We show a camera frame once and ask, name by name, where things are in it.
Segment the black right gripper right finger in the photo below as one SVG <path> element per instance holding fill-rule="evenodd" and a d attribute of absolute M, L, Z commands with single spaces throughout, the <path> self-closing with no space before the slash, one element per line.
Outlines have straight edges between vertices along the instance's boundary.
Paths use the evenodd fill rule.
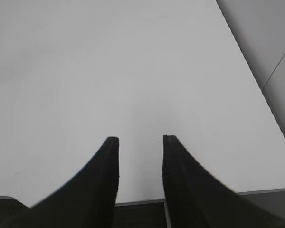
<path fill-rule="evenodd" d="M 162 182 L 173 228 L 285 227 L 214 178 L 174 135 L 163 136 Z"/>

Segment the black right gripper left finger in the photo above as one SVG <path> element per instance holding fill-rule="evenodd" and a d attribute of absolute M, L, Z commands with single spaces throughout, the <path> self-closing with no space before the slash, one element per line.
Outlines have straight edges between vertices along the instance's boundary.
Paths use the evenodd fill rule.
<path fill-rule="evenodd" d="M 119 184 L 119 139 L 108 137 L 64 186 L 34 206 L 32 228 L 110 227 Z"/>

